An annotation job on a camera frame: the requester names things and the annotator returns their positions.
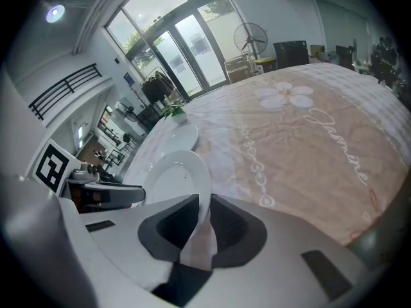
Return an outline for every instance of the window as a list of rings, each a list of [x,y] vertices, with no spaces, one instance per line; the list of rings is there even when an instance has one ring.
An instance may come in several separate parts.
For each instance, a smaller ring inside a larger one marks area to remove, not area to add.
[[[193,44],[193,46],[190,47],[190,50],[194,56],[197,56],[200,54],[204,55],[208,51],[211,51],[211,47],[207,39],[205,37],[202,38],[201,35],[199,34],[191,37],[191,43]]]
[[[137,52],[133,62],[143,76],[148,76],[155,67],[161,66],[153,51],[146,44]]]
[[[187,0],[130,0],[124,8],[141,31],[145,32],[161,17],[185,2]]]
[[[357,59],[368,60],[367,20],[362,16],[328,1],[317,0],[321,14],[327,51],[336,50],[336,46],[349,47],[357,41]]]
[[[236,10],[230,0],[217,0],[200,7],[198,11],[204,20],[208,22],[218,16],[227,15],[228,13],[235,12]]]
[[[170,65],[172,68],[174,68],[179,74],[181,72],[184,72],[186,70],[186,67],[184,66],[184,61],[181,58],[181,56],[176,56],[172,60],[170,60]]]
[[[232,36],[236,28],[243,24],[238,12],[230,0],[218,0],[198,9],[217,41],[225,60],[230,60],[241,53]]]
[[[119,12],[107,27],[125,53],[128,53],[140,38],[137,30],[123,12]]]

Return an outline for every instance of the white plate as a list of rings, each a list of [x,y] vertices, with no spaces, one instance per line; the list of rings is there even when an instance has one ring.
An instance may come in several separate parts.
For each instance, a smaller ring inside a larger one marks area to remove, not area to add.
[[[143,188],[146,191],[144,204],[198,194],[200,211],[196,229],[206,218],[210,207],[211,177],[204,161],[193,151],[175,151],[160,159],[148,172]]]
[[[161,157],[174,151],[190,151],[198,139],[198,128],[192,124],[180,126],[170,133],[170,138],[160,154]]]

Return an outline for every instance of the black clothes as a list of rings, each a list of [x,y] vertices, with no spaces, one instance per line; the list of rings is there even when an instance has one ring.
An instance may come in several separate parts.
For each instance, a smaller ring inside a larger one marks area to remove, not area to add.
[[[147,79],[142,86],[142,91],[151,104],[164,101],[164,96],[169,96],[174,89],[172,82],[163,73],[156,72],[155,76]]]

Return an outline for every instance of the black metal railing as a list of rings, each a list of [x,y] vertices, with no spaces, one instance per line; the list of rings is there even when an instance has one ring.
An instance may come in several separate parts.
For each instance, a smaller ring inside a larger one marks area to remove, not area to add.
[[[101,74],[97,70],[96,64],[86,66],[52,85],[28,106],[38,119],[44,120],[44,114],[47,113],[50,108],[67,95],[74,94],[74,91],[84,83],[99,76],[101,76]]]

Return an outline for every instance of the bedspread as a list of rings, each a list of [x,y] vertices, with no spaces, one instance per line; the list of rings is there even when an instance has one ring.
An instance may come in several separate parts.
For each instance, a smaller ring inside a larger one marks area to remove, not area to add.
[[[411,163],[411,117],[376,80],[332,64],[290,67],[215,90],[184,107],[213,193],[309,221],[342,244],[385,210]],[[177,125],[160,120],[124,183],[159,159]],[[209,219],[181,261],[209,269]]]

